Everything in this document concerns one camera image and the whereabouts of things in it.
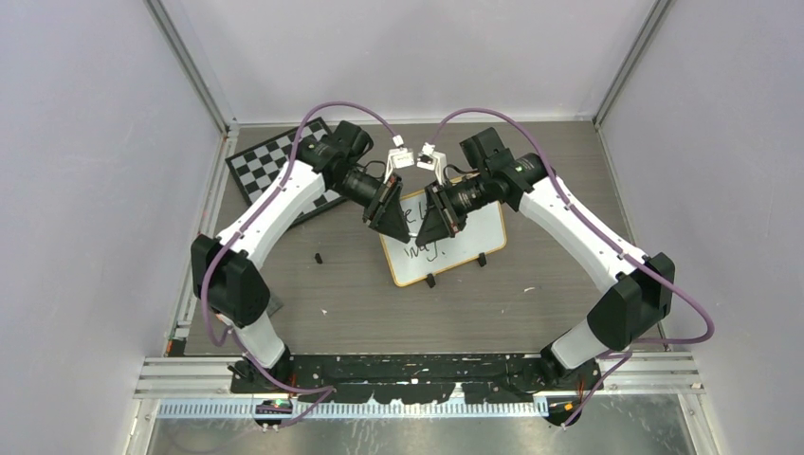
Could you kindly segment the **yellow framed whiteboard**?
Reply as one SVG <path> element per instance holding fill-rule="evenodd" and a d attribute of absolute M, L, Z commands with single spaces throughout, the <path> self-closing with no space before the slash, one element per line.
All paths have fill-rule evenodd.
<path fill-rule="evenodd" d="M 392 237 L 379 236 L 393 282 L 405 287 L 416 282 L 433 282 L 434 277 L 454 267 L 477 261 L 507 244 L 503 206 L 495 202 L 472 211 L 465 228 L 454 237 L 447 237 L 417 246 L 405 244 Z"/>

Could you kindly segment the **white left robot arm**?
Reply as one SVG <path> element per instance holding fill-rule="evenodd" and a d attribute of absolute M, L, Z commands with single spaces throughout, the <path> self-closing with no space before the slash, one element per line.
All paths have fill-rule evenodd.
<path fill-rule="evenodd" d="M 289 350 L 268 312 L 275 298 L 260 269 L 270 251 L 307 208 L 328 191 L 363 209 L 369 229 L 397 241 L 410 240 L 400 194 L 401 177 L 375 177 L 359 164 L 374 143 L 359 126 L 341 122 L 333 133 L 304 137 L 293 160 L 240 218 L 214 237 L 191 245 L 192 286 L 209 316 L 218 316 L 256 365 L 254 379 L 266 391 L 282 391 L 291 377 Z"/>

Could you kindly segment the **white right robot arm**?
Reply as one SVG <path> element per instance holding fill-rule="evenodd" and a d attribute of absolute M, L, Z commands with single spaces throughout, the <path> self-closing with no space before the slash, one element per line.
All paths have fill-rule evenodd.
<path fill-rule="evenodd" d="M 494 128 L 460 147 L 475 173 L 456 184 L 435 181 L 426 187 L 427 211 L 416 244 L 454 238 L 471 212 L 505 203 L 563 246 L 602 294 L 585 319 L 541 350 L 536 367 L 541 384 L 567 388 L 579 367 L 608 351 L 624 351 L 669 314 L 666 285 L 675 277 L 675 265 L 667 255 L 649 256 L 617 237 L 559 178 L 550 177 L 540 157 L 514 157 Z"/>

